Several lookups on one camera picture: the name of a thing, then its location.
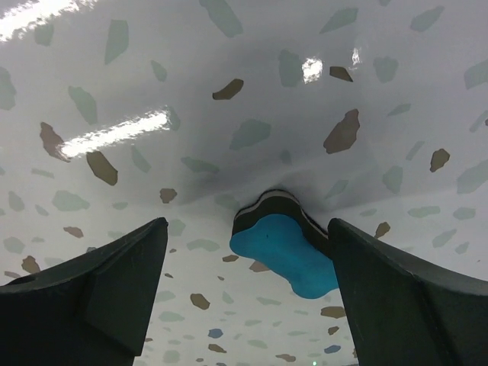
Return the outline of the blue foam whiteboard eraser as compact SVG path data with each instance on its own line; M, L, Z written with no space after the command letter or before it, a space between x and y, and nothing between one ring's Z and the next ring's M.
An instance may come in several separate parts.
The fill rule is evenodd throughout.
M238 211L230 249L287 280L299 297L317 299L339 288L329 234L285 190L267 190Z

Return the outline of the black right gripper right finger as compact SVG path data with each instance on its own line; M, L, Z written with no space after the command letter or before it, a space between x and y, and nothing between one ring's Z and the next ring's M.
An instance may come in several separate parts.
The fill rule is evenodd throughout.
M339 290L361 365L485 365L487 282L328 225Z

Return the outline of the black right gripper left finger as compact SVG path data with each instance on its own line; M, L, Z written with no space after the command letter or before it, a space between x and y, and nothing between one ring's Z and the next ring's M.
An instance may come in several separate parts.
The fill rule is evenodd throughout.
M3 365L132 365L141 356L168 242L156 218L1 287Z

